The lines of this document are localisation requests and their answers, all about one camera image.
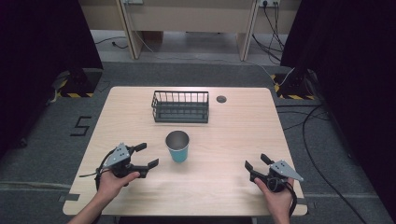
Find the human hand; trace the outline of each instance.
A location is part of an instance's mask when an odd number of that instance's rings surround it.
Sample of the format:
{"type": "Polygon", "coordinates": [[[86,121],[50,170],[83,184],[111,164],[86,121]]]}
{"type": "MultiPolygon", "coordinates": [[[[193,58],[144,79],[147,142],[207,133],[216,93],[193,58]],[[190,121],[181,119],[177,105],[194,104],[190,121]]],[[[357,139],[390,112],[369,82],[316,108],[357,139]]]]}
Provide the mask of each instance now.
{"type": "MultiPolygon", "coordinates": [[[[294,179],[288,178],[288,182],[293,186],[294,179]]],[[[257,184],[264,194],[265,200],[267,201],[268,211],[273,216],[275,223],[290,223],[289,210],[292,202],[290,192],[288,190],[282,190],[280,192],[273,193],[259,178],[255,178],[254,183],[257,184]]]]}
{"type": "Polygon", "coordinates": [[[133,172],[123,178],[118,178],[109,170],[104,171],[100,178],[97,195],[110,202],[120,193],[123,186],[135,180],[139,176],[140,174],[138,172],[133,172]]]}

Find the gray carpet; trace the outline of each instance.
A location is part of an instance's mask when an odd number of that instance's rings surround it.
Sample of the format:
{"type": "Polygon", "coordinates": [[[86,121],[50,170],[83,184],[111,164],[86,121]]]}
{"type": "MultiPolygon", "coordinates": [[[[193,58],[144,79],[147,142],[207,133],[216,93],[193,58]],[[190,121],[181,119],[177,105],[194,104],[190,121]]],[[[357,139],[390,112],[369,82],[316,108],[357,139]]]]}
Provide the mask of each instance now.
{"type": "MultiPolygon", "coordinates": [[[[275,96],[271,79],[259,66],[104,63],[105,71],[92,98],[58,98],[43,111],[28,136],[28,146],[9,150],[0,164],[0,223],[65,223],[63,196],[68,193],[85,148],[111,87],[207,86],[263,87],[272,90],[297,172],[304,177],[308,214],[292,223],[361,223],[316,171],[304,148],[301,123],[319,100],[284,100],[275,96]],[[85,136],[75,125],[90,126],[85,136]]],[[[268,71],[288,71],[267,67],[268,71]]],[[[392,223],[362,169],[350,159],[321,107],[305,125],[305,138],[317,167],[367,223],[392,223]]],[[[102,217],[100,223],[113,223],[102,217]]],[[[259,217],[258,223],[272,223],[259,217]]]]}

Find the wire basket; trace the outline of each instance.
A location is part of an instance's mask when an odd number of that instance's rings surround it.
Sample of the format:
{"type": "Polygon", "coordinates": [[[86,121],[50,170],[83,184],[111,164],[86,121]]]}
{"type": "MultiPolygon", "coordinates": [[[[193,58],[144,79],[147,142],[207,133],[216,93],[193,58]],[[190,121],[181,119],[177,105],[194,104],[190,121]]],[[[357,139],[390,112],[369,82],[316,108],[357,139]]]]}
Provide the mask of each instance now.
{"type": "Polygon", "coordinates": [[[207,123],[208,91],[155,91],[151,102],[155,122],[207,123]]]}

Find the blue cup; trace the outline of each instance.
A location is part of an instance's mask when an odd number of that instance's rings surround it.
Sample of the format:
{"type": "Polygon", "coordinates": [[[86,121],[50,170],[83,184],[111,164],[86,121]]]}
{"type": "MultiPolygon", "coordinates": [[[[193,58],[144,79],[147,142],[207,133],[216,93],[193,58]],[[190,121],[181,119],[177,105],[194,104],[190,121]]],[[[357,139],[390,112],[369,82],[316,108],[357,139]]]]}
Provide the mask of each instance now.
{"type": "Polygon", "coordinates": [[[165,143],[175,162],[183,162],[187,159],[189,142],[189,136],[183,131],[173,131],[166,136],[165,143]]]}

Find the power outlet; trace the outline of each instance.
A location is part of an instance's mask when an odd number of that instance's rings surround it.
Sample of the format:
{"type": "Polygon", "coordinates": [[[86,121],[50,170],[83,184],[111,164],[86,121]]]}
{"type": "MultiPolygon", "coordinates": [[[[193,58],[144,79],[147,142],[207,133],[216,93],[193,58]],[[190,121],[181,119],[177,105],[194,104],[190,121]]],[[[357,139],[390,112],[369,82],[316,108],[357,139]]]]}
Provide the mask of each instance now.
{"type": "Polygon", "coordinates": [[[275,7],[276,3],[278,7],[280,5],[280,0],[258,0],[258,1],[259,1],[259,7],[264,7],[264,1],[267,2],[267,7],[275,7]]]}

